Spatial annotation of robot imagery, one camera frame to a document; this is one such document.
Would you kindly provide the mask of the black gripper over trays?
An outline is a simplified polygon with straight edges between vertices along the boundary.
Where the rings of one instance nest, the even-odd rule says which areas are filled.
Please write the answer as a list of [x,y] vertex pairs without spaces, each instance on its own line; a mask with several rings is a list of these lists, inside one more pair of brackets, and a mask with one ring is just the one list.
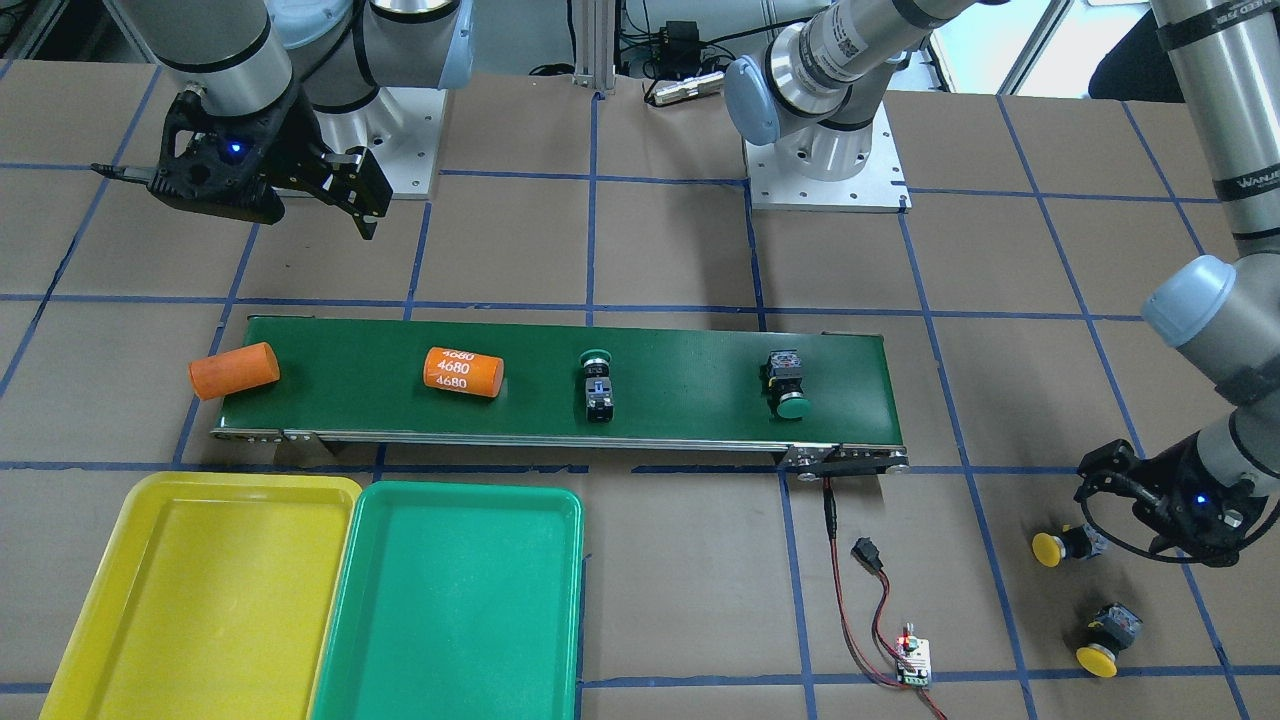
[[142,184],[180,211],[266,225],[285,214],[280,188],[307,193],[342,209],[361,238],[372,241],[393,199],[390,182],[371,149],[329,151],[300,90],[239,117],[214,115],[204,94],[183,90],[166,111],[154,167],[95,163],[92,169]]

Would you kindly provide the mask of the robot arm by buttons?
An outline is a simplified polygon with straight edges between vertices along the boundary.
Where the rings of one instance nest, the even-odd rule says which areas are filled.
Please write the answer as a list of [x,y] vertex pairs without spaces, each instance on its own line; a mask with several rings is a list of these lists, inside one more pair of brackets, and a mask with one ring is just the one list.
[[896,143],[883,209],[909,219],[940,287],[943,261],[1041,251],[1046,314],[945,304],[925,325],[1043,331],[1051,398],[1119,430],[1075,468],[1078,520],[1032,539],[1042,562],[1098,543],[1228,568],[1277,529],[1277,4],[1157,1],[1180,105],[1114,99],[897,94],[908,54],[978,1],[832,1],[730,63],[724,101],[750,202],[813,210]]

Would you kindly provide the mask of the black gripper by buttons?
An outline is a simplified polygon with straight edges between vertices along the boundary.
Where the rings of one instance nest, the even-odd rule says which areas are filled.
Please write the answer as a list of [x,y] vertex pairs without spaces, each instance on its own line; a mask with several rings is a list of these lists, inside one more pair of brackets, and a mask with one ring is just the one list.
[[[1242,551],[1271,530],[1263,516],[1267,500],[1254,496],[1252,477],[1225,486],[1210,474],[1189,436],[1155,457],[1142,459],[1126,439],[1085,454],[1076,489],[1085,521],[1111,546],[1157,562],[1230,568]],[[1089,498],[1098,493],[1132,498],[1132,514],[1155,537],[1147,548],[1111,534],[1098,524]]]

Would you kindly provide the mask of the robot arm over trays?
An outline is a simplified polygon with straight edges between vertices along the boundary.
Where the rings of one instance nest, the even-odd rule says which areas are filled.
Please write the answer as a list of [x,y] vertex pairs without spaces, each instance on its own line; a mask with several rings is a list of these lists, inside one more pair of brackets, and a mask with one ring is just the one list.
[[179,85],[152,167],[93,164],[179,211],[271,225],[282,191],[343,211],[365,238],[390,206],[381,154],[411,123],[393,88],[462,88],[471,1],[123,1]]

